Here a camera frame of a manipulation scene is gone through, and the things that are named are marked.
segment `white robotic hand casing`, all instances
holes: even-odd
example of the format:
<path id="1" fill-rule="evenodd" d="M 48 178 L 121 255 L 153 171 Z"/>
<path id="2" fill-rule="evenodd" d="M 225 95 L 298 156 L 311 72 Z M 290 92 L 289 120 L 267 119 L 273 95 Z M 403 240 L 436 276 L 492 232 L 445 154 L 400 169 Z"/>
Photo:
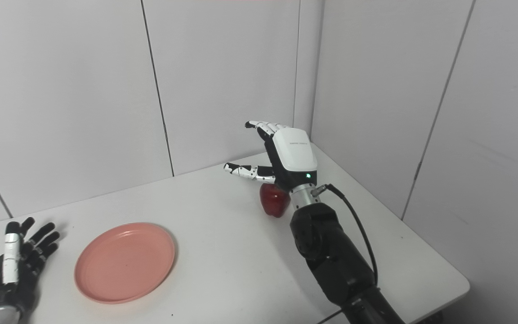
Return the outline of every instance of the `white robotic hand casing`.
<path id="1" fill-rule="evenodd" d="M 285 170 L 290 172 L 317 170 L 317 160 L 311 149 L 311 141 L 304 130 L 290 127 L 279 129 L 273 135 L 273 143 Z"/>

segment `pink plate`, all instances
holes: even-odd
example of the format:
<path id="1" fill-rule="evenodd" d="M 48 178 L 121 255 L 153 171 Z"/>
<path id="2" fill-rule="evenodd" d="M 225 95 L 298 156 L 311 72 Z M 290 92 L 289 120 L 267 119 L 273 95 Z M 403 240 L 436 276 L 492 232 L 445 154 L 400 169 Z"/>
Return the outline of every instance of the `pink plate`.
<path id="1" fill-rule="evenodd" d="M 148 223 L 117 226 L 97 236 L 77 260 L 75 281 L 89 299 L 119 304 L 150 293 L 175 257 L 169 233 Z"/>

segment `black cable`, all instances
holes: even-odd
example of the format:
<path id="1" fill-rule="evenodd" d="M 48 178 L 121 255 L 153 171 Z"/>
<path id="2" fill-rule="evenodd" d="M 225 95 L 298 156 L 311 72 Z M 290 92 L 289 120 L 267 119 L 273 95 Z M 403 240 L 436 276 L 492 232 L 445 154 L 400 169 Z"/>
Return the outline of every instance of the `black cable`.
<path id="1" fill-rule="evenodd" d="M 363 224 L 361 223 L 361 220 L 359 219 L 359 217 L 357 216 L 357 213 L 355 212 L 355 210 L 351 206 L 351 203 L 349 203 L 349 201 L 347 200 L 345 195 L 341 192 L 341 190 L 335 188 L 335 186 L 333 186 L 330 183 L 326 184 L 325 188 L 329 189 L 332 193 L 337 195 L 337 197 L 339 197 L 341 200 L 343 200 L 345 205 L 347 205 L 347 207 L 349 208 L 349 210 L 353 214 L 353 217 L 355 218 L 355 221 L 357 222 L 357 226 L 359 226 L 359 230 L 361 231 L 361 235 L 363 237 L 363 240 L 365 240 L 365 245 L 366 245 L 366 248 L 367 248 L 367 250 L 369 252 L 369 257 L 371 258 L 371 264 L 373 266 L 373 273 L 375 275 L 375 285 L 377 285 L 377 283 L 379 282 L 379 273 L 377 271 L 377 262 L 375 261 L 375 255 L 373 253 L 373 249 L 371 248 L 371 244 L 369 243 L 369 238 L 366 235 L 366 232 L 365 232 L 365 229 L 363 228 Z"/>
<path id="2" fill-rule="evenodd" d="M 328 320 L 330 320 L 331 318 L 334 318 L 335 316 L 341 314 L 341 312 L 343 311 L 343 309 L 340 309 L 336 312 L 334 312 L 333 314 L 323 318 L 322 320 L 320 320 L 319 322 L 317 322 L 317 324 L 323 324 L 324 322 L 327 322 Z"/>

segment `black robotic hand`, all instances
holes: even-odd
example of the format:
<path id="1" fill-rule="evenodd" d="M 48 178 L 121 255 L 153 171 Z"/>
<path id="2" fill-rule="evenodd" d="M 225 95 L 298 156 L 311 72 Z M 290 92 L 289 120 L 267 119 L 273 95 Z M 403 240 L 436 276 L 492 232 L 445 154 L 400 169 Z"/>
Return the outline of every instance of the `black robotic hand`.
<path id="1" fill-rule="evenodd" d="M 24 241 L 34 223 L 35 220 L 29 217 L 21 225 L 17 222 L 8 224 L 6 253 L 0 256 L 0 324 L 14 324 L 33 311 L 39 275 L 47 258 L 58 248 L 55 241 L 59 238 L 59 232 L 52 232 L 55 229 L 54 223 L 45 224 L 29 240 Z M 9 243 L 8 234 L 18 234 L 16 237 L 19 242 Z M 8 255 L 8 244 L 12 243 L 18 248 L 16 260 L 10 260 Z M 13 279 L 10 281 L 4 278 L 6 276 Z"/>

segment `robotic hand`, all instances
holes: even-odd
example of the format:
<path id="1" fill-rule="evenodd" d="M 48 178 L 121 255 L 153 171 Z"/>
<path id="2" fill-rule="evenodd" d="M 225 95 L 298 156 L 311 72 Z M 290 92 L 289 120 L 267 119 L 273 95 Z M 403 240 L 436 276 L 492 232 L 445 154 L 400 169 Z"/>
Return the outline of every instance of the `robotic hand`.
<path id="1" fill-rule="evenodd" d="M 317 184 L 317 160 L 305 131 L 267 121 L 247 121 L 245 127 L 257 129 L 265 141 L 272 166 L 226 163 L 225 171 L 251 180 L 275 183 L 286 192 Z"/>
<path id="2" fill-rule="evenodd" d="M 295 208 L 290 222 L 295 245 L 323 292 L 352 324 L 403 324 L 376 285 L 376 272 L 364 260 L 345 234 L 335 211 L 321 202 L 319 195 L 329 189 L 358 216 L 345 196 L 332 184 L 317 187 L 317 160 L 307 133 L 277 123 L 247 121 L 265 141 L 272 166 L 240 166 L 226 163 L 225 171 L 265 183 L 290 193 Z M 374 268 L 376 264 L 370 250 Z"/>
<path id="3" fill-rule="evenodd" d="M 29 217 L 21 225 L 12 221 L 6 228 L 4 254 L 0 256 L 0 324 L 17 324 L 33 311 L 39 275 L 58 248 L 55 241 L 59 232 L 50 234 L 54 223 L 47 223 L 23 242 L 34 223 Z"/>

